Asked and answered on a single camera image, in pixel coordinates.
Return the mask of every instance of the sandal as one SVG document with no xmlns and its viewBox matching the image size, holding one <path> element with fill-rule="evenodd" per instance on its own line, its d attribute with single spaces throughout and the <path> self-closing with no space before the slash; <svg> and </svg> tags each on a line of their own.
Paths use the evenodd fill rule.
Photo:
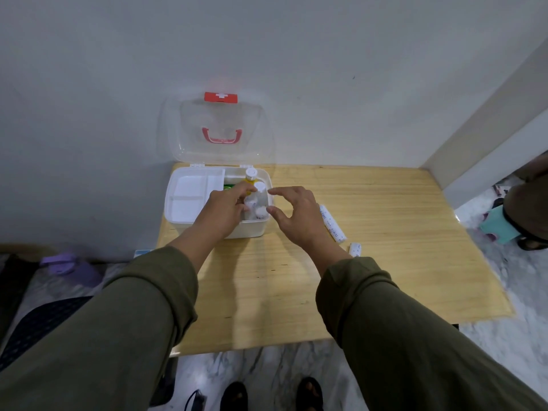
<svg viewBox="0 0 548 411">
<path fill-rule="evenodd" d="M 529 245 L 527 245 L 528 242 L 535 242 L 538 244 L 536 248 L 531 248 Z M 529 238 L 521 238 L 517 240 L 517 246 L 523 249 L 524 251 L 540 251 L 541 249 L 548 248 L 547 244 L 542 244 L 540 242 L 537 242 L 533 239 Z"/>
<path fill-rule="evenodd" d="M 306 388 L 306 385 L 309 382 L 319 396 L 314 395 L 312 390 Z M 297 399 L 295 400 L 295 403 L 297 405 L 297 411 L 305 411 L 308 408 L 313 408 L 316 411 L 323 411 L 322 387 L 319 386 L 318 381 L 311 376 L 303 378 L 297 388 Z"/>
<path fill-rule="evenodd" d="M 247 411 L 247 390 L 241 382 L 226 387 L 219 411 Z"/>
</svg>

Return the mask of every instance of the white plastic container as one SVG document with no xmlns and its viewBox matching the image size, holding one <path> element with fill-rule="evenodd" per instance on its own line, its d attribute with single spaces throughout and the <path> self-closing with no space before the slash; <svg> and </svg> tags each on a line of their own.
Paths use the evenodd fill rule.
<svg viewBox="0 0 548 411">
<path fill-rule="evenodd" d="M 255 130 L 257 125 L 267 125 L 264 110 L 257 104 L 236 101 L 170 98 L 164 103 L 159 137 L 168 139 L 175 159 L 191 164 L 172 173 L 166 192 L 164 215 L 179 233 L 194 223 L 213 190 L 222 191 L 223 185 L 244 180 L 245 171 L 253 164 L 273 162 L 272 132 Z M 257 169 L 257 181 L 272 187 L 263 169 Z M 272 205 L 272 197 L 267 199 Z M 269 218 L 243 220 L 228 238 L 261 236 Z"/>
</svg>

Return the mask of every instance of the wooden table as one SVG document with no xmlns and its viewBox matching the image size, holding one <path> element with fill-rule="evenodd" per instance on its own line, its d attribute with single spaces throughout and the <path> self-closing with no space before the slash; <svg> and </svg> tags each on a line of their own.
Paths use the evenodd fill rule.
<svg viewBox="0 0 548 411">
<path fill-rule="evenodd" d="M 174 169 L 186 164 L 178 163 Z M 362 245 L 395 283 L 449 323 L 511 316 L 513 309 L 476 245 L 420 169 L 264 165 L 274 186 L 302 185 L 348 241 Z M 291 205 L 276 197 L 288 216 Z M 162 218 L 157 247 L 177 236 Z M 172 356 L 329 338 L 318 311 L 318 273 L 271 219 L 262 237 L 227 239 L 198 274 L 198 321 Z"/>
</svg>

